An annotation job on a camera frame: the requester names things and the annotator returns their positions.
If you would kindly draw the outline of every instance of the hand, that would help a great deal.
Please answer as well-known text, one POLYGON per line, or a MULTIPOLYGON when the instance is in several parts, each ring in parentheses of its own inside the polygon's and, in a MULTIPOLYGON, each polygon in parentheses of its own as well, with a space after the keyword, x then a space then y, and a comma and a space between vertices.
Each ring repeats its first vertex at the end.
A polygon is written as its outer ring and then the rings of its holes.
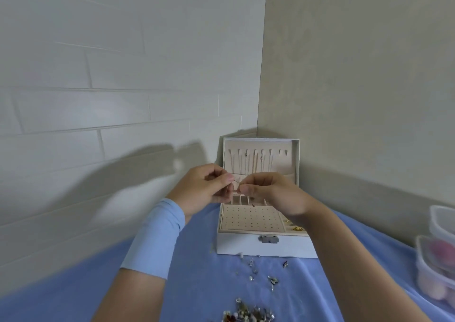
POLYGON ((232 199, 234 175, 216 164, 191 168, 166 198, 171 199, 191 216, 211 202, 227 203, 232 199))
POLYGON ((254 199, 265 199, 291 219, 304 215, 321 203, 278 172, 259 172, 240 182, 238 192, 254 199))

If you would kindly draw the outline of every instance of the plastic container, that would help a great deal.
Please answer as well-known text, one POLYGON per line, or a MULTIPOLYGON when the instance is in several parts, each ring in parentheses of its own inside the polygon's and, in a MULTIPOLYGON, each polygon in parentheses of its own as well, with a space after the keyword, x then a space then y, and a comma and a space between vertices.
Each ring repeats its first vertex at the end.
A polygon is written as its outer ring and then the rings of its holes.
POLYGON ((431 206, 429 230, 434 236, 429 244, 431 262, 455 273, 455 209, 431 206))
POLYGON ((455 209, 433 205, 429 208, 429 214, 431 234, 455 246, 455 209))
POLYGON ((431 238, 417 236, 417 285, 428 296, 436 300, 447 300, 455 308, 455 276, 431 263, 428 252, 431 238))

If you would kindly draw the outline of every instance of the pile of jewelry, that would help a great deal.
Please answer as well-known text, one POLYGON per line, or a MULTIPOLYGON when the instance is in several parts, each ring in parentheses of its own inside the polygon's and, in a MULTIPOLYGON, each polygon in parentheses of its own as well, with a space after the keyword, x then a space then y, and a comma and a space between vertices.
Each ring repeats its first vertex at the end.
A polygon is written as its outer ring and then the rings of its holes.
POLYGON ((275 319, 270 310, 261 310, 261 308, 254 307, 250 311, 240 298, 237 298, 235 302, 237 303, 237 311, 235 313, 225 311, 223 313, 223 322, 272 322, 275 319))

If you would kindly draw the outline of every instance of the arm sleeve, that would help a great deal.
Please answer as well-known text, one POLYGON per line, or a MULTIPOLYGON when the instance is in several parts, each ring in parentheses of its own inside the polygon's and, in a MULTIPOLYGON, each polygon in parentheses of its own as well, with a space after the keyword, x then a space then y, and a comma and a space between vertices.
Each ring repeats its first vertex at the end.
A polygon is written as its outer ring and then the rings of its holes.
POLYGON ((167 279, 175 243, 184 226, 185 215, 179 205, 162 199, 142 223, 121 267, 167 279))

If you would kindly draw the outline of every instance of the brick-pattern wall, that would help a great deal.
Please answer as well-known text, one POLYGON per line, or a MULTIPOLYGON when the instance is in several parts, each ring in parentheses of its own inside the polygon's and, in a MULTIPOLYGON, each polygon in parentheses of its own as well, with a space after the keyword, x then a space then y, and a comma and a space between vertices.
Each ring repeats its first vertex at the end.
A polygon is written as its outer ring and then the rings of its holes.
POLYGON ((256 133, 265 0, 0 0, 0 295, 256 133))

